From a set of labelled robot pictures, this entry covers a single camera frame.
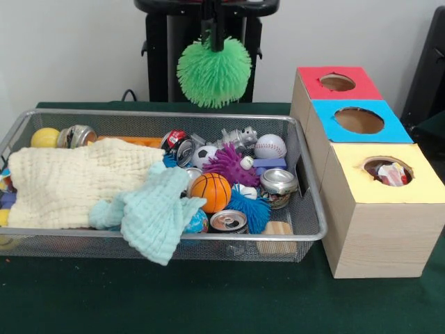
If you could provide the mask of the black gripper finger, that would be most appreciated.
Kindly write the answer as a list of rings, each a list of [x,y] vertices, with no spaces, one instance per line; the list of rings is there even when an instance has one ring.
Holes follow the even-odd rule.
[[[220,52],[224,49],[224,8],[221,0],[212,1],[211,49]]]
[[[211,34],[211,1],[203,0],[201,3],[201,36],[206,41]]]

